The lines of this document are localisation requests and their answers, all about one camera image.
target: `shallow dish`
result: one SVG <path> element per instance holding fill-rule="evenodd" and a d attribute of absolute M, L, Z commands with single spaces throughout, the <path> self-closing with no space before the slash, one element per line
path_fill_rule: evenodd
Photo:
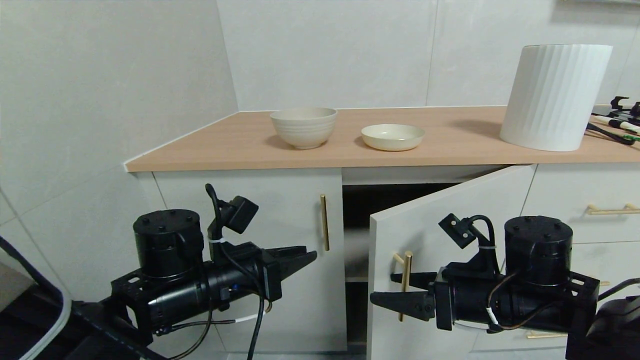
<path fill-rule="evenodd" d="M 362 129 L 362 140 L 374 149 L 405 151 L 420 145 L 424 130 L 412 125 L 378 124 Z"/>

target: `beige bowl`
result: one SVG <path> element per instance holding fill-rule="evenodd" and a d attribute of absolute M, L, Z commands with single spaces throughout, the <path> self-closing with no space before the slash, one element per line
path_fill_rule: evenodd
<path fill-rule="evenodd" d="M 420 145 L 424 130 L 411 125 L 378 124 L 362 129 L 362 140 L 368 146 L 384 151 L 405 151 Z"/>
<path fill-rule="evenodd" d="M 298 149 L 313 149 L 329 139 L 338 111 L 328 108 L 292 108 L 271 114 L 278 136 Z"/>

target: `ribbed vase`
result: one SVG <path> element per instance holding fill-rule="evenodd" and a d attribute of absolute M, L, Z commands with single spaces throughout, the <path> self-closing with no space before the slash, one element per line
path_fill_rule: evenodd
<path fill-rule="evenodd" d="M 525 46 L 500 137 L 532 149 L 577 150 L 612 50 L 608 45 Z"/>

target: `wooden countertop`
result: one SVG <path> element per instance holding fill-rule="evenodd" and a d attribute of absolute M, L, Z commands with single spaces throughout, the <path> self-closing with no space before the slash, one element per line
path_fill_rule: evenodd
<path fill-rule="evenodd" d="M 237 113 L 126 164 L 130 172 L 251 168 L 510 165 L 640 161 L 640 147 L 586 135 L 579 150 L 527 149 L 499 138 L 505 106 L 339 110 L 335 130 L 321 147 L 297 150 L 283 142 L 270 111 Z M 415 149 L 385 152 L 366 146 L 361 128 L 382 123 L 426 130 Z"/>

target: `zip tie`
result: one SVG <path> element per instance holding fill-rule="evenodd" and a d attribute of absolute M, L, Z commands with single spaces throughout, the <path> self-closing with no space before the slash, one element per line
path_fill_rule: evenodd
<path fill-rule="evenodd" d="M 209 243 L 212 244 L 218 244 L 218 243 L 226 243 L 227 241 L 224 238 L 221 238 L 220 240 L 211 240 L 209 239 Z"/>

